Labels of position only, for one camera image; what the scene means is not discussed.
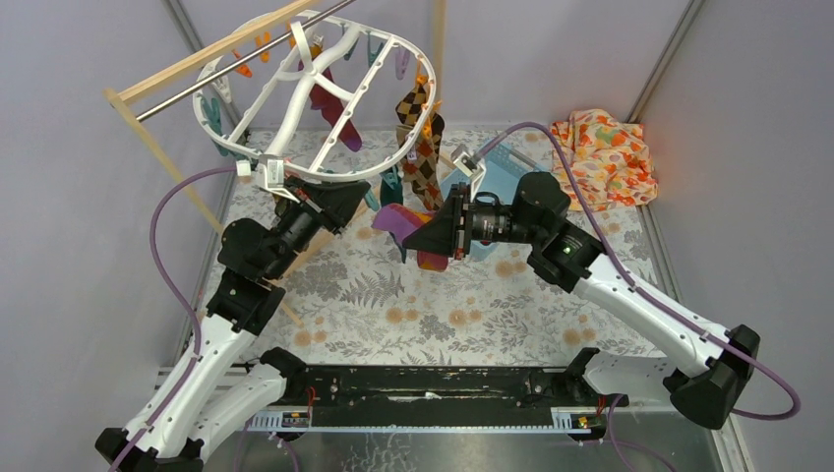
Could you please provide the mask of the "white plastic clip hanger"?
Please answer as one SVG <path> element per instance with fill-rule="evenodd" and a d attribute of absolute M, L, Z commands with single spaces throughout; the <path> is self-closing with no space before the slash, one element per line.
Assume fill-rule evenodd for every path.
<path fill-rule="evenodd" d="M 218 148 L 236 158 L 238 176 L 251 177 L 259 187 L 274 194 L 287 189 L 292 177 L 319 182 L 365 180 L 392 169 L 417 147 L 419 141 L 431 138 L 432 121 L 442 102 L 435 68 L 419 47 L 392 32 L 326 12 L 303 10 L 293 14 L 291 19 L 287 31 L 292 48 L 232 130 L 223 130 L 213 117 L 214 102 L 203 89 L 191 95 L 198 124 Z M 370 44 L 367 71 L 356 87 L 344 88 L 334 81 L 331 69 L 362 40 Z M 356 108 L 368 95 L 387 59 L 400 56 L 410 57 L 417 64 L 414 95 L 395 108 L 407 129 L 403 143 L 391 153 L 354 170 L 328 171 L 326 161 L 335 147 L 358 147 L 359 141 L 355 137 L 358 129 L 354 124 Z M 244 132 L 283 84 L 291 85 L 293 91 L 272 141 L 263 150 L 243 145 Z M 313 110 L 323 114 L 330 131 L 312 156 L 293 157 L 289 153 L 290 143 L 303 114 Z"/>

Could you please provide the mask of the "purple yellow striped sock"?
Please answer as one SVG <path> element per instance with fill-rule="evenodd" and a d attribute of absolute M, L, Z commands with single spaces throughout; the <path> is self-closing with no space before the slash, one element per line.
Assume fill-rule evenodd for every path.
<path fill-rule="evenodd" d="M 403 204 L 389 204 L 381 207 L 376 213 L 372 227 L 391 236 L 397 247 L 398 259 L 405 264 L 407 260 L 407 250 L 403 245 L 405 238 L 428 223 L 432 216 L 431 212 L 417 211 Z M 417 266 L 424 270 L 443 272 L 447 269 L 448 258 L 418 251 Z"/>

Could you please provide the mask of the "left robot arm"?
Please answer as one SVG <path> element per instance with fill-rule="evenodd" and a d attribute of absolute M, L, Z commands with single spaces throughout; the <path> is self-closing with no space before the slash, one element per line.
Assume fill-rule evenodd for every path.
<path fill-rule="evenodd" d="M 126 426 L 104 430 L 96 450 L 112 471 L 200 471 L 214 451 L 276 400 L 304 394 L 306 366 L 279 349 L 266 352 L 242 381 L 214 392 L 231 364 L 260 336 L 286 292 L 275 286 L 314 237 L 339 234 L 371 186 L 366 181 L 287 180 L 275 204 L 276 223 L 251 218 L 229 223 L 217 260 L 220 283 L 198 320 L 190 352 Z"/>

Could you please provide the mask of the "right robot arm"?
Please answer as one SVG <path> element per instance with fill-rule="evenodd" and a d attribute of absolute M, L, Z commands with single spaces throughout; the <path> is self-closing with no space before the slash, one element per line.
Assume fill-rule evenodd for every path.
<path fill-rule="evenodd" d="M 542 280 L 608 311 L 663 353 L 672 371 L 659 377 L 661 399 L 692 423 L 721 429 L 752 377 L 759 334 L 711 322 L 617 265 L 599 239 L 567 219 L 569 203 L 547 172 L 523 175 L 508 205 L 457 183 L 402 244 L 456 260 L 472 242 L 529 245 L 527 263 Z"/>

